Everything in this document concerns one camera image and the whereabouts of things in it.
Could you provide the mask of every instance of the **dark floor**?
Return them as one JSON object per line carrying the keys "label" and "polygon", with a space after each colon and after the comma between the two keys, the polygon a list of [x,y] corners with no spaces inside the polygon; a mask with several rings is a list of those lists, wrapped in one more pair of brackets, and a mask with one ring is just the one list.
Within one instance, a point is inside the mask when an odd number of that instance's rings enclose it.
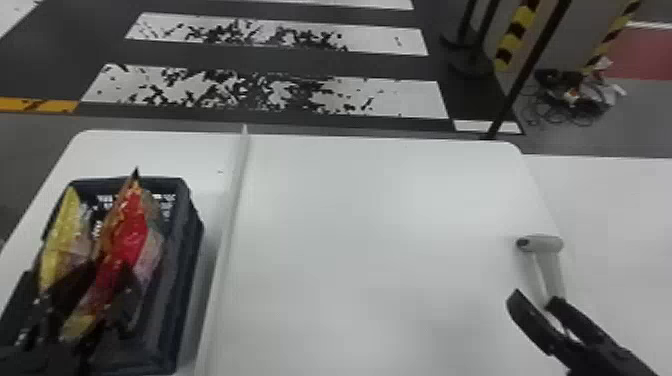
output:
{"label": "dark floor", "polygon": [[[106,63],[283,72],[302,77],[345,76],[436,81],[453,119],[489,119],[503,94],[494,77],[460,79],[447,68],[439,32],[456,27],[465,0],[415,0],[413,10],[346,8],[197,0],[45,0],[0,40],[0,96],[79,100]],[[272,49],[156,43],[124,39],[142,12],[377,25],[422,30],[429,56],[343,53],[322,49]],[[49,61],[49,64],[34,64]],[[449,119],[408,121],[390,116],[325,116],[306,111],[184,111],[182,106],[82,103],[75,114],[187,118],[355,128],[455,131]]]}
{"label": "dark floor", "polygon": [[645,0],[635,19],[647,22],[672,22],[672,1]]}

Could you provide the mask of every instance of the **metal pole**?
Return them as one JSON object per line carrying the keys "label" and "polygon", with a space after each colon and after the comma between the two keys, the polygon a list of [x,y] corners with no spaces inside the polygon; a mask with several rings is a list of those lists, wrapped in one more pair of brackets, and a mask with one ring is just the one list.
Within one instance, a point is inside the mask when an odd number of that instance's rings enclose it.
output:
{"label": "metal pole", "polygon": [[467,37],[469,24],[471,23],[471,18],[474,16],[474,10],[476,9],[476,1],[478,0],[469,0],[469,3],[467,4],[467,10],[462,16],[462,21],[460,21],[460,28],[457,29],[457,40],[460,43],[463,43],[464,38]]}
{"label": "metal pole", "polygon": [[490,26],[492,21],[495,19],[495,13],[497,8],[499,8],[499,3],[502,0],[490,0],[488,3],[488,8],[485,10],[485,15],[481,21],[481,26],[478,28],[478,36],[476,37],[476,42],[471,48],[471,54],[469,55],[469,62],[474,62],[478,59],[481,54],[481,49],[483,49],[483,42],[485,42],[485,37],[488,36],[488,31],[490,31]]}
{"label": "metal pole", "polygon": [[441,41],[444,44],[452,48],[468,48],[472,46],[473,41],[467,41],[467,33],[469,32],[469,26],[474,16],[477,2],[478,0],[469,0],[467,3],[467,8],[462,15],[457,34],[455,34],[455,31],[445,31],[441,34]]}
{"label": "metal pole", "polygon": [[508,115],[509,111],[511,111],[511,108],[513,107],[513,104],[516,102],[518,95],[523,90],[523,87],[525,86],[527,79],[532,74],[532,71],[539,62],[541,55],[546,50],[548,42],[551,41],[553,34],[555,34],[555,31],[558,29],[560,22],[562,22],[562,19],[565,17],[567,9],[569,9],[569,6],[571,4],[572,0],[558,0],[558,4],[555,6],[555,9],[551,14],[548,23],[546,23],[546,26],[544,27],[544,30],[541,32],[541,35],[539,36],[537,43],[535,43],[534,48],[532,48],[532,52],[530,52],[530,56],[527,58],[525,65],[523,65],[523,68],[520,70],[520,73],[518,74],[516,81],[513,83],[513,87],[511,88],[509,95],[507,95],[506,100],[504,101],[504,106],[502,106],[501,111],[490,125],[488,132],[483,137],[481,137],[481,139],[494,140],[495,138],[497,138],[497,133],[499,133],[499,129],[502,127],[502,124],[504,123],[504,118],[506,117],[506,115]]}

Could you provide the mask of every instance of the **white table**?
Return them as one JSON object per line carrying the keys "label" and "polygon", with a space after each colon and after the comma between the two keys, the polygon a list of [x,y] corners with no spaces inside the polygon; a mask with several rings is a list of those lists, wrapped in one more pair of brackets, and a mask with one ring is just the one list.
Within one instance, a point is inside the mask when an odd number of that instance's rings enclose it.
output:
{"label": "white table", "polygon": [[660,375],[672,374],[672,160],[526,156],[587,309]]}
{"label": "white table", "polygon": [[[75,138],[0,255],[0,304],[29,267],[39,246],[34,229],[68,181],[127,174],[135,164],[146,175],[183,176],[206,223],[201,288],[194,289],[179,370],[190,374],[237,137],[86,132]],[[162,147],[150,152],[148,145]],[[173,149],[187,150],[181,155],[189,163],[167,163]],[[108,162],[81,157],[94,150],[124,154]],[[672,183],[664,173],[672,162],[526,159],[568,255],[576,252],[580,261],[572,281],[581,291],[570,295],[589,294],[598,321],[665,374],[672,365],[664,354],[672,312],[654,295],[670,296],[672,233],[665,219]],[[496,195],[485,194],[493,189]],[[641,190],[650,196],[635,196]],[[522,156],[505,144],[254,136],[230,262],[216,286],[223,291],[222,320],[208,331],[215,351],[208,366],[218,368],[213,374],[241,376],[562,374],[504,310],[513,287],[534,295],[530,265],[486,253],[514,255],[502,247],[516,236],[555,231]],[[633,249],[648,257],[633,257]],[[594,267],[607,273],[597,276]],[[483,289],[484,281],[502,285]],[[646,307],[644,320],[612,310],[621,292]],[[320,325],[318,316],[330,325]]]}

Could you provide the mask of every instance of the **red floor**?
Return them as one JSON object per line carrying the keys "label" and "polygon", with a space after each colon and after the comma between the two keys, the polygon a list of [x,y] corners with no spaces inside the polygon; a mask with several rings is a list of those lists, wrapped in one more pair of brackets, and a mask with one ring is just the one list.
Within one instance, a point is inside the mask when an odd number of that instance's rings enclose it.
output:
{"label": "red floor", "polygon": [[672,81],[672,30],[625,29],[609,58],[608,77]]}

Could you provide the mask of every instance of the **black plastic basket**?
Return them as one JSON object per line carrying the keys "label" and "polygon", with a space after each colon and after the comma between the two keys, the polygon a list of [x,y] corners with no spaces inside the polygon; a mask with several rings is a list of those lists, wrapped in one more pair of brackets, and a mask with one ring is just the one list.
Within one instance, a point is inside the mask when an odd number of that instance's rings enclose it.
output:
{"label": "black plastic basket", "polygon": [[[70,183],[83,202],[96,208],[92,228],[111,208],[125,180],[86,179]],[[177,366],[203,224],[182,179],[143,177],[140,185],[152,192],[161,206],[164,218],[161,230],[165,236],[162,257],[152,275],[134,331],[123,338],[116,331],[104,332],[90,358],[93,375],[172,374]],[[42,233],[43,241],[59,206],[60,200]],[[15,341],[36,296],[36,273],[26,271],[0,318],[0,346]]]}

